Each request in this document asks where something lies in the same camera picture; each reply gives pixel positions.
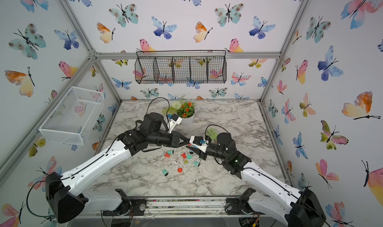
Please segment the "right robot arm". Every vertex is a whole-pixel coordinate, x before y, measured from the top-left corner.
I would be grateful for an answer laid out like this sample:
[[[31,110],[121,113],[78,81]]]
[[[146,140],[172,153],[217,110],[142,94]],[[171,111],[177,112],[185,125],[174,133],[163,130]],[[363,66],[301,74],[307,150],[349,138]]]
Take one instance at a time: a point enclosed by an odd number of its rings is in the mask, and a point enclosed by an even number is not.
[[[230,133],[220,133],[216,142],[209,137],[191,136],[189,149],[202,159],[212,156],[221,160],[230,174],[254,186],[245,197],[245,206],[261,212],[288,227],[322,227],[326,217],[317,196],[309,189],[303,191],[289,186],[261,169],[236,148]]]

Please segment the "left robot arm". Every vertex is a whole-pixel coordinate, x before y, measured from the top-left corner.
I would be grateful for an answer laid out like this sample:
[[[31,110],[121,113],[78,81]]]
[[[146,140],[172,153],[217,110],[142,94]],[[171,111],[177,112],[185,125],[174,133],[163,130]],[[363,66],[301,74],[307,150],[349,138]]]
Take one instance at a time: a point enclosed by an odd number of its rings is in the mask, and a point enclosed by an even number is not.
[[[176,114],[168,122],[159,113],[146,114],[143,120],[135,122],[133,129],[119,134],[110,146],[89,160],[63,174],[47,175],[45,198],[52,214],[43,218],[63,224],[85,211],[109,212],[113,216],[131,214],[131,201],[122,190],[94,197],[86,196],[83,191],[117,164],[139,152],[149,152],[149,144],[170,148],[188,145],[190,139],[173,130],[181,121]]]

